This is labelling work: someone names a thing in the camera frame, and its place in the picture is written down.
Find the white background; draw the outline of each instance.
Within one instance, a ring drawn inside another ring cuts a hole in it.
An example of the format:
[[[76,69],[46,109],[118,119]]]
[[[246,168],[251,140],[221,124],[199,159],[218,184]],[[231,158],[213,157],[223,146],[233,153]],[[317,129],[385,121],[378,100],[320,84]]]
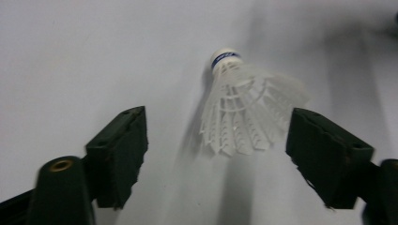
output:
[[[98,224],[360,224],[326,209],[284,152],[212,157],[197,146],[208,59],[233,47],[303,80],[310,110],[398,158],[393,0],[1,1],[0,202],[38,169],[84,156],[118,113],[145,105],[149,150],[122,211]]]

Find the black plastic part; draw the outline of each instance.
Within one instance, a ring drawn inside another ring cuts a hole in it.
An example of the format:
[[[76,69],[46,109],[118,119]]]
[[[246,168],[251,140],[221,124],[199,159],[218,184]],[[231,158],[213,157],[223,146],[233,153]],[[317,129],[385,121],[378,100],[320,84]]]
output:
[[[327,207],[352,209],[374,148],[319,113],[294,109],[286,153]]]
[[[99,207],[123,207],[147,146],[145,107],[120,113],[87,144],[84,165],[91,199]]]
[[[24,225],[32,190],[0,203],[0,224]]]
[[[378,184],[389,225],[398,225],[398,160],[381,163]]]
[[[84,166],[78,157],[60,157],[40,169],[26,224],[94,224]]]

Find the badminton shuttlecock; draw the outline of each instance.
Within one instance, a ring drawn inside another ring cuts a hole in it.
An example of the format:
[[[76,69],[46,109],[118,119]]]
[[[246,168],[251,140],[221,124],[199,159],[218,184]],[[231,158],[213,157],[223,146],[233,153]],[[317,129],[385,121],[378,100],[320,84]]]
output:
[[[300,81],[244,64],[233,49],[216,51],[211,62],[214,82],[200,131],[216,154],[268,149],[284,137],[293,108],[309,99]]]

